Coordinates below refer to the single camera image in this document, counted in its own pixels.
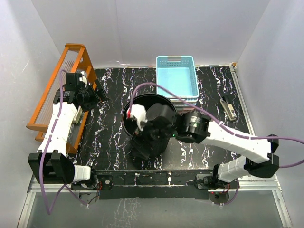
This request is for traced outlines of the large black plastic bucket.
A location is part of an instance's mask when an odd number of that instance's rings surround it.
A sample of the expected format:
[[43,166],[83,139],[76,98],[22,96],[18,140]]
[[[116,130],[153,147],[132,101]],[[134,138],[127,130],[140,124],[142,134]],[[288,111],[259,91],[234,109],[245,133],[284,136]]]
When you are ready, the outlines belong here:
[[[169,99],[167,99],[166,97],[164,97],[162,95],[158,95],[158,94],[142,94],[142,95],[135,97],[133,100],[133,104],[143,105],[146,109],[148,109],[155,103],[169,105],[176,110],[173,103]],[[129,107],[130,107],[130,103],[127,103],[123,109],[121,119],[122,119],[123,129],[129,136],[129,141],[130,141],[133,138],[134,131],[137,129],[137,124],[136,124],[136,121],[132,121],[131,119],[126,118],[127,110]],[[151,147],[150,157],[159,156],[165,150],[166,150],[166,147]]]

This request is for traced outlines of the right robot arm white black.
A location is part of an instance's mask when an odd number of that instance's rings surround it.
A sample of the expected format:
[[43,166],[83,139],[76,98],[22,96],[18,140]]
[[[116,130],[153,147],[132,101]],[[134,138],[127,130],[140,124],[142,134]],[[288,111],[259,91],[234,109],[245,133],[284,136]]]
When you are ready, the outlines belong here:
[[178,114],[168,105],[160,103],[153,104],[149,109],[133,104],[127,109],[126,117],[136,121],[137,128],[131,143],[144,158],[160,150],[158,143],[172,137],[184,143],[202,143],[239,154],[240,157],[233,161],[215,165],[212,175],[199,181],[209,189],[221,189],[248,175],[271,178],[279,169],[279,157],[274,155],[277,142],[258,142],[252,135],[240,136],[238,130],[224,130],[223,125],[203,113]]

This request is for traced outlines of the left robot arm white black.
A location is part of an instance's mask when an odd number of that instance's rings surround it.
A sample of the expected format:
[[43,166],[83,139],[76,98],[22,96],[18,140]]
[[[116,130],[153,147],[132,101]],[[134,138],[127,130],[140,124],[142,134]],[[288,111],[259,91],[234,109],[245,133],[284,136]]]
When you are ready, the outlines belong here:
[[36,153],[28,156],[29,165],[38,182],[71,184],[81,182],[92,190],[98,178],[92,168],[74,165],[67,158],[67,140],[74,118],[79,110],[91,111],[101,102],[109,100],[99,79],[93,88],[85,71],[65,73],[66,82],[56,91],[52,116],[44,139]]

